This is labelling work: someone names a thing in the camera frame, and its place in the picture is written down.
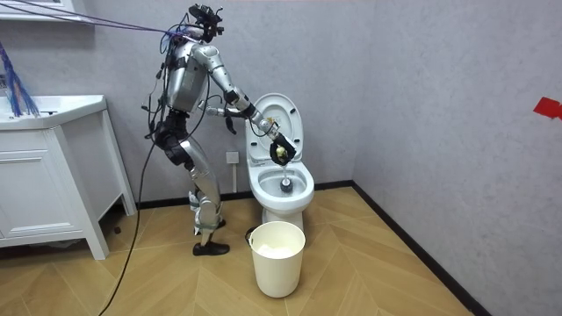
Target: wooden floor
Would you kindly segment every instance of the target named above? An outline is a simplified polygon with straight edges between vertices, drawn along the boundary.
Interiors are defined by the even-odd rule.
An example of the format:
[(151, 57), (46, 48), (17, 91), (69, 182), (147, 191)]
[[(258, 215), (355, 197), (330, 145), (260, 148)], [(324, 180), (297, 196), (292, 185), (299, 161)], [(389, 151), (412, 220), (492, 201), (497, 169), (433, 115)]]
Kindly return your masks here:
[[(305, 210), (299, 287), (287, 298), (268, 298), (256, 285), (243, 235), (259, 224), (260, 205), (229, 201), (224, 216), (215, 240), (231, 252), (194, 257), (198, 237), (186, 206), (142, 211), (138, 244), (106, 315), (471, 315), (351, 188), (315, 192)], [(0, 249), (0, 315), (97, 315), (126, 259), (135, 220), (106, 215), (105, 261), (93, 260), (83, 245), (31, 254)]]

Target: wall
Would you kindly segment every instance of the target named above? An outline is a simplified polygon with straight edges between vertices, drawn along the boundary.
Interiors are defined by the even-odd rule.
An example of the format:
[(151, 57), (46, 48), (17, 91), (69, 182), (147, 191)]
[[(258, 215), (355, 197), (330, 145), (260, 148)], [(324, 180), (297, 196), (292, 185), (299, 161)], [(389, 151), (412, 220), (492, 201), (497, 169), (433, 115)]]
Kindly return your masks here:
[[(119, 21), (168, 28), (191, 2), (85, 1), (88, 13)], [(355, 123), (350, 105), (364, 101), (369, 70), (373, 3), (222, 2), (225, 34), (213, 41), (235, 83), (255, 100), (269, 92), (286, 94), (299, 107), (306, 131), (304, 163), (317, 183), (348, 180), (355, 157)], [(337, 17), (348, 18), (345, 24)], [(67, 23), (0, 21), (4, 43), (20, 77), (35, 95), (104, 94), (133, 192), (150, 147), (143, 98), (154, 85), (162, 56), (160, 35), (114, 31)], [(194, 126), (188, 124), (188, 130)], [(233, 136), (220, 118), (205, 118), (195, 138), (231, 190), (225, 152), (241, 152), (239, 190), (249, 190), (241, 121)], [(186, 172), (155, 150), (143, 200), (185, 197)]]
[(562, 2), (375, 10), (354, 180), (493, 315), (560, 315)]

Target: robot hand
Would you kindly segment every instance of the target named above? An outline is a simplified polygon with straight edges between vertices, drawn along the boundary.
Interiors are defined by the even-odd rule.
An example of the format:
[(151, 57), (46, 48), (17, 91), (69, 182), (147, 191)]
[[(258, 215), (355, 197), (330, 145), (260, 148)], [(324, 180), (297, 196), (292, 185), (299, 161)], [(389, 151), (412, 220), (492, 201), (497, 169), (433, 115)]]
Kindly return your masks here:
[(283, 134), (279, 134), (276, 139), (273, 140), (270, 146), (270, 156), (273, 162), (280, 166), (284, 166), (289, 163), (292, 158), (294, 158), (297, 151), (295, 150), (295, 144), (286, 139)]

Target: bathroom vanity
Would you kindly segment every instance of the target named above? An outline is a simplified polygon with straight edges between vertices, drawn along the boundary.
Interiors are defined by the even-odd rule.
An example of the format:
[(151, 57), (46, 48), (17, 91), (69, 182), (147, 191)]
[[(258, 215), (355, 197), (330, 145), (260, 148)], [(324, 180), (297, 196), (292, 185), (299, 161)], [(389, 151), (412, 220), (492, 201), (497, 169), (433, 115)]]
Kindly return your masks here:
[(40, 118), (14, 118), (0, 97), (0, 247), (85, 238), (118, 200), (136, 212), (104, 96), (34, 97)]

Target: trash can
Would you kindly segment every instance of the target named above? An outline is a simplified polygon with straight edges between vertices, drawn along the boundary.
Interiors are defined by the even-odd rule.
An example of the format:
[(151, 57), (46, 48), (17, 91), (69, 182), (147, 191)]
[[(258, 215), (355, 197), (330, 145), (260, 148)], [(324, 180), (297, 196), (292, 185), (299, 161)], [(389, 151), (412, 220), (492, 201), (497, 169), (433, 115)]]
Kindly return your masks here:
[(297, 288), (305, 235), (297, 226), (272, 221), (250, 228), (246, 241), (252, 248), (257, 286), (272, 298), (284, 298)]

